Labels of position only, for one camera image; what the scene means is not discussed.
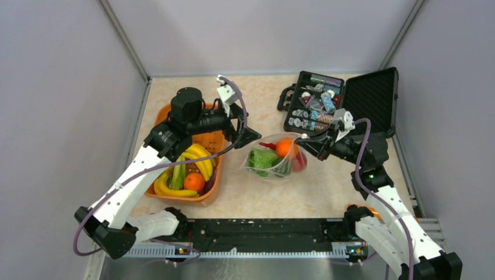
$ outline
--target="plastic bag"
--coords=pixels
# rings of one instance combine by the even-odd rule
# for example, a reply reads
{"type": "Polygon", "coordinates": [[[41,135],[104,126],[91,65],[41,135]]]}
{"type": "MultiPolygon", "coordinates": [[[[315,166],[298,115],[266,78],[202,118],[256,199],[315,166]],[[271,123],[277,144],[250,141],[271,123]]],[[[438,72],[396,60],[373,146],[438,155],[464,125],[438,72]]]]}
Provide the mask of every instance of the plastic bag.
{"type": "Polygon", "coordinates": [[[287,146],[287,142],[300,137],[300,134],[287,132],[267,136],[256,141],[247,154],[242,168],[264,179],[285,179],[293,173],[306,169],[308,161],[302,148],[294,144],[287,146]]]}

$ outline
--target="table surface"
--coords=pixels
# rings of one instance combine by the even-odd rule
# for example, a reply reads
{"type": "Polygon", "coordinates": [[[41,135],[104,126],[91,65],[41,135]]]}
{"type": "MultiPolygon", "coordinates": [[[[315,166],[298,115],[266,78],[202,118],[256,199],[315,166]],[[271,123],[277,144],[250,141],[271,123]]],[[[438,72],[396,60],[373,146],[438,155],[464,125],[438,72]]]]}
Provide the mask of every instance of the table surface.
{"type": "MultiPolygon", "coordinates": [[[[356,75],[330,74],[347,80],[356,75]]],[[[286,112],[276,109],[280,92],[297,81],[297,75],[229,76],[243,93],[250,114],[248,126],[264,137],[284,132],[286,112]]],[[[215,77],[153,78],[144,110],[136,149],[154,126],[158,111],[168,104],[176,92],[185,87],[202,91],[204,100],[212,102],[217,95],[215,77]]],[[[390,159],[384,166],[395,183],[402,201],[412,212],[406,184],[391,139],[388,140],[390,159]]],[[[156,213],[165,207],[181,209],[188,218],[341,218],[349,203],[366,205],[351,183],[354,165],[336,157],[320,162],[308,156],[308,168],[290,180],[266,181],[240,169],[249,145],[225,155],[220,181],[220,195],[208,207],[168,205],[143,197],[131,215],[156,213]]]]}

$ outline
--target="white wall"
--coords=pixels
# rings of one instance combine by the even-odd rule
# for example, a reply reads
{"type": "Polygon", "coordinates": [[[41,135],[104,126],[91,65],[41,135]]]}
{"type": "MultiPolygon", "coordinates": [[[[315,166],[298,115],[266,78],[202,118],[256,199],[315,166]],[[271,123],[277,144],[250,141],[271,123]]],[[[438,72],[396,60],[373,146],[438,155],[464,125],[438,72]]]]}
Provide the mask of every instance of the white wall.
{"type": "Polygon", "coordinates": [[[493,279],[495,2],[429,1],[392,61],[398,133],[464,279],[493,279]]]}
{"type": "Polygon", "coordinates": [[[110,0],[154,75],[378,69],[416,0],[110,0]]]}
{"type": "Polygon", "coordinates": [[[2,279],[81,278],[73,215],[121,171],[143,92],[96,0],[2,2],[2,279]]]}

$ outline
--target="case lid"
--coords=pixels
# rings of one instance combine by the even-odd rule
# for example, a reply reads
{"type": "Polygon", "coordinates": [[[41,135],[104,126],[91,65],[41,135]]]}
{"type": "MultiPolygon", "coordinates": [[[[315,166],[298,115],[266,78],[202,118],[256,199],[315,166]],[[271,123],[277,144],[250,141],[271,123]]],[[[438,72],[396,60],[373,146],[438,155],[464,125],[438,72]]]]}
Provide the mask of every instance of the case lid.
{"type": "MultiPolygon", "coordinates": [[[[351,112],[354,120],[369,118],[371,133],[390,138],[395,134],[395,112],[399,73],[395,67],[350,78],[346,81],[341,107],[351,112]]],[[[365,125],[356,125],[349,134],[360,138],[365,125]]]]}

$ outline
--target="tool case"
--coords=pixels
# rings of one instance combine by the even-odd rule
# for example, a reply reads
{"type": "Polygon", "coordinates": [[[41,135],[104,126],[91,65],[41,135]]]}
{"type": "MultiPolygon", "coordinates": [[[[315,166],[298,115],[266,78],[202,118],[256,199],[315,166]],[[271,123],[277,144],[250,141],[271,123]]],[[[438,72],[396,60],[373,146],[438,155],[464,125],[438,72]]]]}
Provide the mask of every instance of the tool case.
{"type": "MultiPolygon", "coordinates": [[[[325,129],[333,122],[334,110],[345,108],[354,120],[369,118],[372,134],[390,138],[395,134],[398,80],[395,67],[348,80],[301,71],[297,83],[280,94],[277,109],[288,112],[284,130],[309,133],[325,129]]],[[[357,125],[350,135],[361,139],[365,129],[365,125],[357,125]]]]}

